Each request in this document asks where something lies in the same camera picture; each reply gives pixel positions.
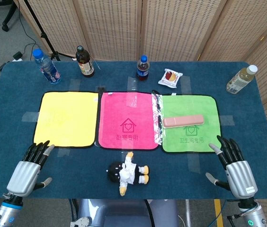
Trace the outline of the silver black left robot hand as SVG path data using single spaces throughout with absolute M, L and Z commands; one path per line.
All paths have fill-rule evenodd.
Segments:
M 50 141 L 33 143 L 25 152 L 21 161 L 18 162 L 7 185 L 8 196 L 27 197 L 32 191 L 45 188 L 52 178 L 48 177 L 42 182 L 37 182 L 40 171 L 55 145 Z

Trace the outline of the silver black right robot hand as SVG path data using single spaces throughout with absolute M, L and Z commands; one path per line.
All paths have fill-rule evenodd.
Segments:
M 219 158 L 225 171 L 227 182 L 214 178 L 206 173 L 207 179 L 214 185 L 231 191 L 233 196 L 239 200 L 254 197 L 258 187 L 248 161 L 243 157 L 242 151 L 233 139 L 217 136 L 221 147 L 210 143 L 209 147 Z

